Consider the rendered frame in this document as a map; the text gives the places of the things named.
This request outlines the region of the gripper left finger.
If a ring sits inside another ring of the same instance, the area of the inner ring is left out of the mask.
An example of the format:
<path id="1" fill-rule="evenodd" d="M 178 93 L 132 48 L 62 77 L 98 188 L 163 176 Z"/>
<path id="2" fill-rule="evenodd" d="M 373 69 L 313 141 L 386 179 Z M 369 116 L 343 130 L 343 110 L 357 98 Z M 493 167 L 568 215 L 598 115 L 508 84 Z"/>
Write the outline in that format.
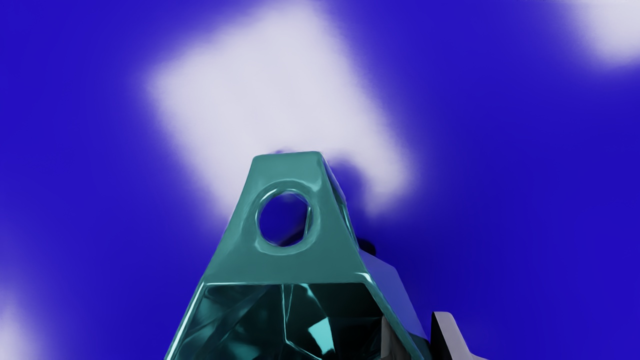
<path id="1" fill-rule="evenodd" d="M 386 316 L 381 318 L 381 360 L 414 360 L 409 334 Z"/>

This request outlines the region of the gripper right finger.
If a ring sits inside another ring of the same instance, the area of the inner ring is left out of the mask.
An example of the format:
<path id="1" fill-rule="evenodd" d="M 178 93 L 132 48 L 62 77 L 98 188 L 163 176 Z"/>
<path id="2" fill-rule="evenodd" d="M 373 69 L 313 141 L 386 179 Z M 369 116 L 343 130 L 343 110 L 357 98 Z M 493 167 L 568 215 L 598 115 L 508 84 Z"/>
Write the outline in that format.
<path id="1" fill-rule="evenodd" d="M 487 360 L 471 353 L 454 316 L 445 311 L 431 314 L 430 353 L 432 360 Z"/>

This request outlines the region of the teal faceted mug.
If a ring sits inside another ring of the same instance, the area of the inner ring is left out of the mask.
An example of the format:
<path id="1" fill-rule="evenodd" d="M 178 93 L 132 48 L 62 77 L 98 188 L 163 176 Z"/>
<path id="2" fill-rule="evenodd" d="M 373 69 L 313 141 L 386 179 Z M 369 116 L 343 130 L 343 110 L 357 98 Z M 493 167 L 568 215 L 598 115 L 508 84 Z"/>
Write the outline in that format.
<path id="1" fill-rule="evenodd" d="M 270 243 L 259 221 L 290 194 L 302 239 Z M 381 319 L 400 324 L 413 360 L 432 360 L 398 273 L 362 251 L 319 152 L 253 158 L 246 183 L 164 360 L 381 360 Z"/>

